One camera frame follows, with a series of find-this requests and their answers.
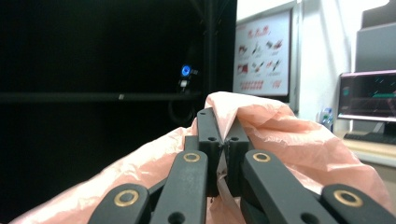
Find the blue light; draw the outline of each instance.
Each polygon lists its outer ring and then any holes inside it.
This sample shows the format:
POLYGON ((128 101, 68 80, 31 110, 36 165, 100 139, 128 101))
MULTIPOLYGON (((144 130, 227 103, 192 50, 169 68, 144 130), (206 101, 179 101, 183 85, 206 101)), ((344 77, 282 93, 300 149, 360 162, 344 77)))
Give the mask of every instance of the blue light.
POLYGON ((181 68, 181 75, 183 77, 186 77, 190 74, 191 72, 191 68, 188 65, 183 65, 183 67, 181 68))

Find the pink plastic bag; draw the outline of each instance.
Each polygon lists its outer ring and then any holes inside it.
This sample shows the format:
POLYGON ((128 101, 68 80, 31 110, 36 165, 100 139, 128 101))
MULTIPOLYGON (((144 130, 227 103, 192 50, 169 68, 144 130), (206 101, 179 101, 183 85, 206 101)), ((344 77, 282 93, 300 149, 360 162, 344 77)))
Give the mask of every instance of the pink plastic bag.
MULTIPOLYGON (((327 129, 297 119, 279 101, 236 93, 210 94, 205 107, 213 107, 221 137, 238 117, 257 149, 275 153, 308 189, 341 183, 359 189, 389 211, 392 204, 378 173, 357 157, 327 129)), ((183 150, 184 136, 196 135, 196 122, 146 143, 115 161, 100 174, 74 186, 16 218, 11 223, 87 223, 95 207, 118 185, 135 183, 150 188, 167 177, 172 162, 183 150)), ((221 197, 207 200, 206 223, 240 223, 221 197)))

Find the poster illustration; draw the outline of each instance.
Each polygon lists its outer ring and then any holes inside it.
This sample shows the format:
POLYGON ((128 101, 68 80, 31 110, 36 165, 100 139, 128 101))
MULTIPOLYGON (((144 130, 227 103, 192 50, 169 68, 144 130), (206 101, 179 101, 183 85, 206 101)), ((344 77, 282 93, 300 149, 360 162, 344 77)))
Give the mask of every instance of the poster illustration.
POLYGON ((290 12, 236 26, 233 92, 288 95, 290 12))

